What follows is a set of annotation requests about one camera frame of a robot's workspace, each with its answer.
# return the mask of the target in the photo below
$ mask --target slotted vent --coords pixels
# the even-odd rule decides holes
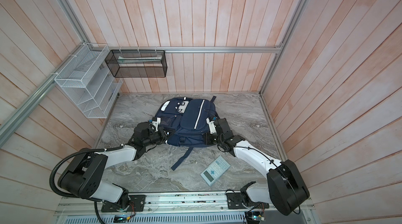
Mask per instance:
[[[103,222],[113,223],[115,215],[102,215]],[[239,212],[218,212],[218,213],[179,213],[179,214],[137,214],[126,223],[242,223],[244,213]],[[64,224],[94,224],[99,223],[95,215],[91,216],[69,216]]]

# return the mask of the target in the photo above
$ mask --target calculator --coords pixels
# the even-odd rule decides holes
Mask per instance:
[[[229,167],[229,163],[222,156],[219,156],[201,173],[201,177],[211,186]]]

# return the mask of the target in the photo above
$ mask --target gray marble surface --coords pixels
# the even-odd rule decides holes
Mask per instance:
[[[166,100],[188,96],[210,100],[213,94],[143,94],[118,98],[98,148],[127,143],[134,127],[151,119]],[[278,158],[257,93],[216,94],[216,111],[226,118],[234,133],[246,138],[253,146]],[[175,170],[170,167],[186,152],[187,147],[162,144],[136,161],[108,168],[103,179],[127,188],[130,192],[215,191],[236,189],[250,181],[266,183],[257,170],[245,161],[223,153],[216,146],[194,148],[190,156]],[[200,176],[219,155],[231,165],[212,186]]]

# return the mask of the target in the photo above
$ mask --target navy blue backpack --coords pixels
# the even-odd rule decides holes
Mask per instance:
[[[208,147],[203,134],[209,132],[207,118],[210,121],[218,118],[214,100],[192,99],[189,97],[175,97],[166,101],[155,114],[160,118],[160,126],[173,132],[168,136],[167,144],[173,146],[187,146],[188,150],[173,166],[175,170],[187,158],[194,147]]]

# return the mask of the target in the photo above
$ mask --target white wire rack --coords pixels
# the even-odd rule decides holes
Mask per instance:
[[[85,44],[55,78],[86,117],[106,118],[123,84],[101,66],[108,53],[107,45],[94,51]]]

